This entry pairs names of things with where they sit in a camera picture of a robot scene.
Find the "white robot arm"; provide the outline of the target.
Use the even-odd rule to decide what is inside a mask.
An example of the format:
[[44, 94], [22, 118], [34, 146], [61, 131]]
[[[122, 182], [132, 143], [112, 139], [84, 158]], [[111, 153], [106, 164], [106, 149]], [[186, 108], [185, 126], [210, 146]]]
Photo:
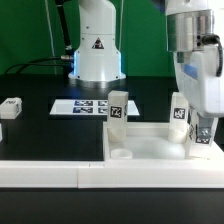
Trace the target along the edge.
[[[224, 0], [151, 0], [166, 16], [178, 90], [192, 108], [196, 137], [214, 136], [224, 117]], [[80, 46], [71, 81], [106, 86], [125, 75], [115, 46], [116, 10], [109, 0], [78, 0]]]

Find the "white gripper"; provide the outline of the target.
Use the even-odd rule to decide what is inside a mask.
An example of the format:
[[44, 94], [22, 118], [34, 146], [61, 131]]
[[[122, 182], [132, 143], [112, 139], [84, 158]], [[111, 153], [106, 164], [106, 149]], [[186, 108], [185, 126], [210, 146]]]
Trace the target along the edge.
[[200, 114], [197, 137], [213, 140], [218, 119], [207, 117], [224, 117], [224, 69], [216, 76], [218, 49], [207, 45], [203, 51], [185, 52], [183, 56], [183, 63], [177, 62], [177, 53], [173, 56], [178, 90]]

